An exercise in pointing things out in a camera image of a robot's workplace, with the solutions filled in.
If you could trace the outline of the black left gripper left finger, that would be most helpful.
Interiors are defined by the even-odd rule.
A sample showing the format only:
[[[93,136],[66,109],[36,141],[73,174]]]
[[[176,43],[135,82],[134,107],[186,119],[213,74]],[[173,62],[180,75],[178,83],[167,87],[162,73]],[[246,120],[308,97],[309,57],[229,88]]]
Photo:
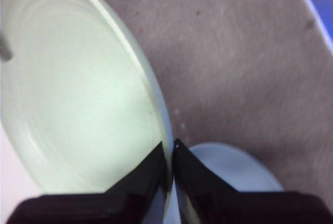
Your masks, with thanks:
[[[167,163],[159,143],[104,193],[42,195],[21,202],[8,223],[162,223]]]

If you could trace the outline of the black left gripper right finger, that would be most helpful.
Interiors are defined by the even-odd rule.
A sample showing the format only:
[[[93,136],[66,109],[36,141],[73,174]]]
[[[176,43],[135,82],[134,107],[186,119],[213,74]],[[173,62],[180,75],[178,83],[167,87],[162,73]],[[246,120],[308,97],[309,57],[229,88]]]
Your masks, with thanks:
[[[239,148],[175,140],[172,167],[180,211],[190,223],[332,223],[317,196],[285,191],[257,159]]]

